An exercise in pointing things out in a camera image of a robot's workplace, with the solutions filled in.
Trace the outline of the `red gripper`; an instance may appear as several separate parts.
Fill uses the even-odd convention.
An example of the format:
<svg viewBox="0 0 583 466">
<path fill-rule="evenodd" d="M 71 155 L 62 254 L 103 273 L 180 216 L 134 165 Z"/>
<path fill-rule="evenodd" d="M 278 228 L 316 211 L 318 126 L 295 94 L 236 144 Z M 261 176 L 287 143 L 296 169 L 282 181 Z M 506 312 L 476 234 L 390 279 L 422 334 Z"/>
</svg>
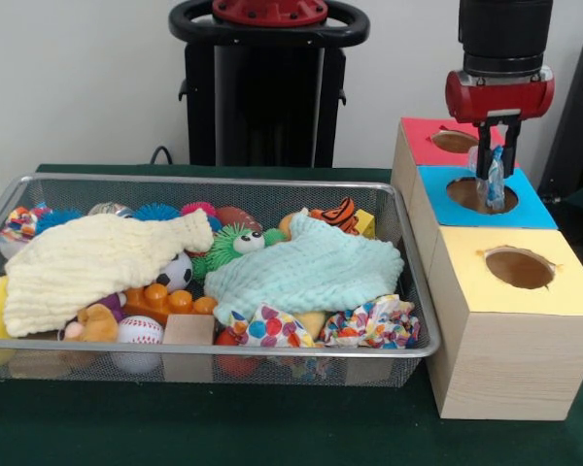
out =
<svg viewBox="0 0 583 466">
<path fill-rule="evenodd" d="M 479 123 L 476 177 L 487 179 L 492 164 L 491 127 L 486 123 L 500 117 L 507 121 L 502 146 L 504 175 L 512 175 L 521 120 L 542 117 L 555 93 L 552 72 L 520 78 L 476 77 L 466 72 L 450 72 L 445 84 L 445 101 L 451 117 L 459 123 Z"/>
</svg>

